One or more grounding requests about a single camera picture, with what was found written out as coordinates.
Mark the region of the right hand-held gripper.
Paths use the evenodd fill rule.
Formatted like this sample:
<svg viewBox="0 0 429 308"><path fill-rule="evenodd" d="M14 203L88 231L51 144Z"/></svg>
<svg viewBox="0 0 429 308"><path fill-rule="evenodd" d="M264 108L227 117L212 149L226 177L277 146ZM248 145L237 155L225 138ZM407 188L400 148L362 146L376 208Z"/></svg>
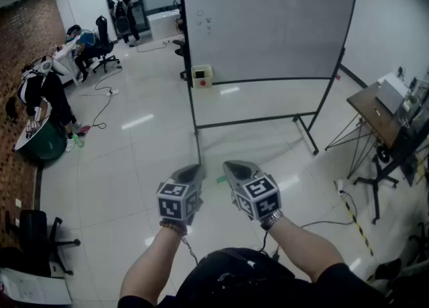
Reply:
<svg viewBox="0 0 429 308"><path fill-rule="evenodd" d="M261 172L255 163L227 160L223 170L232 189L233 202L250 220L261 221L282 207L276 182L270 174L255 178Z"/></svg>

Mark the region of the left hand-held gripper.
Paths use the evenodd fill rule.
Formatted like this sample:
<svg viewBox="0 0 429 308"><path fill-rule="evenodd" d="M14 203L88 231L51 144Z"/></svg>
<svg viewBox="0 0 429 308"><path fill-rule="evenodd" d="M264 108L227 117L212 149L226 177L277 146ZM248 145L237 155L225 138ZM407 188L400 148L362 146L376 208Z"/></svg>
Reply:
<svg viewBox="0 0 429 308"><path fill-rule="evenodd" d="M191 225L202 205L200 186L204 178L204 167L192 164L178 169L161 183L156 193L160 217Z"/></svg>

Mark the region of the cream plastic box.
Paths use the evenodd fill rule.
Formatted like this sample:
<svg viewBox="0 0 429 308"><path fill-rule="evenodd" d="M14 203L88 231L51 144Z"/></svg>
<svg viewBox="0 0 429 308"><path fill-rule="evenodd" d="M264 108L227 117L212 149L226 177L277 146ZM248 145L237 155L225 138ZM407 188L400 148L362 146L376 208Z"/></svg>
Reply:
<svg viewBox="0 0 429 308"><path fill-rule="evenodd" d="M195 78L196 70L203 70L205 72L205 77L203 79L196 79ZM212 86L212 68L210 65L193 66L191 68L191 75L192 75L192 86L194 89L203 89L203 88ZM200 85L201 80L204 80L206 82L205 86Z"/></svg>

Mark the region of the person's right forearm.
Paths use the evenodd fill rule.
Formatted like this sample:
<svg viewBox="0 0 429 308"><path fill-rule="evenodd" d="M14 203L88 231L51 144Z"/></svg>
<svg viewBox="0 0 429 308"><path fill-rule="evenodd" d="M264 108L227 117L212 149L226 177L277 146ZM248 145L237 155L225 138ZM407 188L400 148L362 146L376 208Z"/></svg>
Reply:
<svg viewBox="0 0 429 308"><path fill-rule="evenodd" d="M330 241L297 226L285 216L279 218L267 232L292 264L314 283L326 269L344 262Z"/></svg>

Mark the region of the person's left forearm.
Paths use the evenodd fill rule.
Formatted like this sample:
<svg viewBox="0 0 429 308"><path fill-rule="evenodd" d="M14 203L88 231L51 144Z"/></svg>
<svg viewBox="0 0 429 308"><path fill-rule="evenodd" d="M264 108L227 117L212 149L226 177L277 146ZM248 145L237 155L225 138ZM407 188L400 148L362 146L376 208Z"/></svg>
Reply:
<svg viewBox="0 0 429 308"><path fill-rule="evenodd" d="M180 222L163 220L147 250L131 265L120 290L119 302L137 300L155 307L165 288L176 252L187 227Z"/></svg>

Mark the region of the whiteboard on black stand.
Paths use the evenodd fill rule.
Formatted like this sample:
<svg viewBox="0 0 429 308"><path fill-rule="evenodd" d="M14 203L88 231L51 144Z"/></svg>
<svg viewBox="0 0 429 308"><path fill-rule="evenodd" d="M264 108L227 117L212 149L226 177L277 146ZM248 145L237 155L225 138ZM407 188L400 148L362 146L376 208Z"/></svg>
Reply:
<svg viewBox="0 0 429 308"><path fill-rule="evenodd" d="M210 65L212 85L334 79L356 0L180 0L191 68Z"/></svg>

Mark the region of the silver wristwatch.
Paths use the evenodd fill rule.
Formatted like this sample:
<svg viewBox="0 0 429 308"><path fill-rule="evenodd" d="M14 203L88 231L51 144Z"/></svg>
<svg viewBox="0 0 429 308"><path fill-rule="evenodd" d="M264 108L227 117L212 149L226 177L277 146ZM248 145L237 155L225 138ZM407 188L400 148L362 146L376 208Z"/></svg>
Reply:
<svg viewBox="0 0 429 308"><path fill-rule="evenodd" d="M276 223L276 221L283 216L284 216L284 214L282 213L282 211L280 209L275 210L270 215L264 217L261 220L260 226L262 229L264 229L267 232L273 227L273 225Z"/></svg>

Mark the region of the person's black shirt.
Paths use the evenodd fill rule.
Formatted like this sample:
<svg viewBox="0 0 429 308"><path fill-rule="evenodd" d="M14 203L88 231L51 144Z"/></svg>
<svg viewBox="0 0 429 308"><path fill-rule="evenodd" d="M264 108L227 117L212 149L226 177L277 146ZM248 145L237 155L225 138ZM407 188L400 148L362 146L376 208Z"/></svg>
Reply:
<svg viewBox="0 0 429 308"><path fill-rule="evenodd" d="M310 283L261 252L225 248L205 256L176 295L157 305L128 295L117 308L388 308L388 302L343 263Z"/></svg>

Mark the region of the black wheeled stand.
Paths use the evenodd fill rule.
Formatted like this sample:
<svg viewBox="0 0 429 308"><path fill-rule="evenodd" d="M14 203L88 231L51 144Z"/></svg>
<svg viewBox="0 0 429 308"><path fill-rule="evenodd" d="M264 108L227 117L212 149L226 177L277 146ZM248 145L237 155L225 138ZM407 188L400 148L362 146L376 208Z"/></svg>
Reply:
<svg viewBox="0 0 429 308"><path fill-rule="evenodd" d="M375 207L375 217L372 220L373 225L375 225L380 218L379 197L378 197L379 183L383 180L387 180L393 183L393 188L396 188L399 181L395 178L390 177L389 175L397 167L402 165L418 149L418 146L426 139L428 135L429 135L429 121L427 121L424 124L422 129L416 134L416 137L409 144L402 146L400 148L400 150L397 153L397 156L394 157L393 160L385 168L381 167L378 160L378 155L374 155L372 162L375 164L376 172L377 172L374 178L363 178L359 176L353 181L353 185L362 183L372 187L374 207Z"/></svg>

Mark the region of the green barrel with white top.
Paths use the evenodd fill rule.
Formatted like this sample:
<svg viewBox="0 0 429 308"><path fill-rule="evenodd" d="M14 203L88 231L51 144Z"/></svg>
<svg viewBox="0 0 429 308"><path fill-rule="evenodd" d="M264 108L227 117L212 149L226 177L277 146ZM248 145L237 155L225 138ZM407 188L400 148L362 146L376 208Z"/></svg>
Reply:
<svg viewBox="0 0 429 308"><path fill-rule="evenodd" d="M39 123L38 130L28 136L31 121L28 120L17 139L14 150L36 160L55 160L59 158L66 149L66 132L59 122L55 113L52 113L51 105L48 103L44 120L40 119L40 108L35 108L35 122Z"/></svg>

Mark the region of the white cabinet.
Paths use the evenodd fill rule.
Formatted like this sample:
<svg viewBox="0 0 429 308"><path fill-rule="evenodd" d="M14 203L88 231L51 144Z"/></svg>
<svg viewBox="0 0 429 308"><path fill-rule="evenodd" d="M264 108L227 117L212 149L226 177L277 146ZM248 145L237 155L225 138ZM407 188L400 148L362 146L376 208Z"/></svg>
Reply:
<svg viewBox="0 0 429 308"><path fill-rule="evenodd" d="M147 20L153 40L161 40L177 35L176 21L179 17L179 9L149 15Z"/></svg>

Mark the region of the black office chair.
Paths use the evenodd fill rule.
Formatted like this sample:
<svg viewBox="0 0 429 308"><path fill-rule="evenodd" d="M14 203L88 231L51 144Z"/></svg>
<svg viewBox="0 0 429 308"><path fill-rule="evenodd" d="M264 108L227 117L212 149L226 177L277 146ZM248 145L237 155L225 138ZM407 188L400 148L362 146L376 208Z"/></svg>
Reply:
<svg viewBox="0 0 429 308"><path fill-rule="evenodd" d="M24 258L29 260L29 269L35 270L37 276L49 277L52 274L50 262L55 262L64 274L73 276L72 270L67 270L59 255L61 246L79 246L79 239L72 241L57 241L56 232L62 219L55 217L50 233L46 213L40 210L22 210L19 214L19 226L13 225L10 212L5 212L5 232L13 232L19 241Z"/></svg>
<svg viewBox="0 0 429 308"><path fill-rule="evenodd" d="M104 16L100 16L96 20L96 26L98 29L98 39L96 41L97 59L99 63L93 68L93 73L96 73L98 68L102 67L104 73L107 73L107 63L115 62L117 68L122 69L120 60L115 56L109 54L113 51L114 44L110 41L107 31L107 19Z"/></svg>

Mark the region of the white desk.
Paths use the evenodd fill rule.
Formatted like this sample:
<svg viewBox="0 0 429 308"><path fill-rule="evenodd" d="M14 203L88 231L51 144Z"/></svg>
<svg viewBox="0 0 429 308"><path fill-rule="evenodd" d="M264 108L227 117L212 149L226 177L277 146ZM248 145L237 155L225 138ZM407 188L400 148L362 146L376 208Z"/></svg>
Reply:
<svg viewBox="0 0 429 308"><path fill-rule="evenodd" d="M81 77L80 71L75 64L74 57L73 57L73 50L76 48L76 42L78 38L75 38L71 41L69 41L66 44L61 45L59 50L56 50L53 57L63 64L69 71L69 79L62 79L62 83L65 85L69 81L73 81L75 85L79 85L80 81L79 78Z"/></svg>

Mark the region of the black equipment rack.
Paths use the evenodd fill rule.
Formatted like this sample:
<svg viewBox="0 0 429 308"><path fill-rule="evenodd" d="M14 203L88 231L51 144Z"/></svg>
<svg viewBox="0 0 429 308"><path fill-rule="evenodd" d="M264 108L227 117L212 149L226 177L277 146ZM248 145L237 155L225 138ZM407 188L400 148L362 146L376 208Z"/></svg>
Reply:
<svg viewBox="0 0 429 308"><path fill-rule="evenodd" d="M397 116L402 127L397 137L400 150L407 146L415 150L400 165L406 182L419 183L429 171L429 135L417 146L415 140L429 122L429 67L422 79L414 78Z"/></svg>

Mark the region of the black bag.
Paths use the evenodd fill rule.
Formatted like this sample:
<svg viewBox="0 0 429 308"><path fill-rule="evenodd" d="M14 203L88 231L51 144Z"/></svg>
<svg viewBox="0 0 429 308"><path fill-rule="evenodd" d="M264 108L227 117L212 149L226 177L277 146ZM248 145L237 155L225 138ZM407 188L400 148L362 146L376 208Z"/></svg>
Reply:
<svg viewBox="0 0 429 308"><path fill-rule="evenodd" d="M31 256L14 247L0 248L0 268L10 268L36 276L51 276L47 258Z"/></svg>

